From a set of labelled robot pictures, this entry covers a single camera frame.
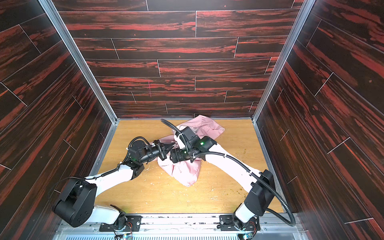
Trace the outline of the pink zip jacket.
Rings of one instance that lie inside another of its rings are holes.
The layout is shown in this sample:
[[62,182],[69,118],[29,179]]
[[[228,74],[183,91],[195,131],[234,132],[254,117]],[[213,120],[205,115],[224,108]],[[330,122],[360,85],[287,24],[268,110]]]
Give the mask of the pink zip jacket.
[[[186,127],[189,127],[199,138],[208,136],[214,140],[225,131],[224,127],[203,115],[199,115],[177,126],[179,130],[183,130]],[[201,159],[196,159],[193,163],[189,160],[173,163],[169,158],[163,161],[158,157],[156,161],[167,174],[186,187],[193,185],[198,180],[202,163]]]

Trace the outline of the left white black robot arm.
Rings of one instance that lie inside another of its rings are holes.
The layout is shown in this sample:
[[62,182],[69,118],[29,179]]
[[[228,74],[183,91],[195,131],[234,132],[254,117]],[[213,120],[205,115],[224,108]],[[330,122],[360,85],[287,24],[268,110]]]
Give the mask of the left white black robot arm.
[[156,158],[165,160],[174,145],[159,140],[149,143],[142,137],[134,138],[129,143],[126,157],[116,168],[85,178],[70,177],[52,206],[53,212],[73,228],[101,223],[110,225],[113,230],[123,231],[128,224],[126,213],[116,206],[97,206],[96,197],[137,178],[145,169],[145,163]]

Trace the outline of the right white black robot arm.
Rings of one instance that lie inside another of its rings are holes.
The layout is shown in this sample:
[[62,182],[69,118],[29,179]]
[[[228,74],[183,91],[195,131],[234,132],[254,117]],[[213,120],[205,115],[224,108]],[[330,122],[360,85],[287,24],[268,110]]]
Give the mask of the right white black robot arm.
[[[196,142],[191,147],[184,146],[183,148],[172,149],[168,159],[172,163],[203,159],[224,171],[244,188],[248,195],[232,215],[236,229],[244,230],[250,219],[261,217],[265,212],[270,212],[291,227],[296,225],[295,217],[287,202],[276,191],[272,173],[268,170],[260,172],[251,168],[230,155],[216,141],[207,138]],[[279,200],[289,219],[269,209],[273,198]]]

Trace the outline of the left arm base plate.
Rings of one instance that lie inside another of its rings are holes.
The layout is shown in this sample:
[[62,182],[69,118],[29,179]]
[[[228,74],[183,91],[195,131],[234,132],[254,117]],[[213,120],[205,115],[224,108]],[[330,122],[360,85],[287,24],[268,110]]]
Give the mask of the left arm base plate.
[[120,216],[111,225],[101,223],[99,228],[100,232],[138,232],[142,223],[142,216],[140,215],[125,215]]

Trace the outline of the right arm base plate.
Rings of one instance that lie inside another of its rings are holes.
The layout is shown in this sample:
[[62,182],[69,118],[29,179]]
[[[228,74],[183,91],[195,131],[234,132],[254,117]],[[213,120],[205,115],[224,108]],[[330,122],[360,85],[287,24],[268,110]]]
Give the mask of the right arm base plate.
[[220,215],[217,228],[221,231],[258,231],[261,227],[258,225],[258,219],[250,218],[249,221],[243,223],[235,215]]

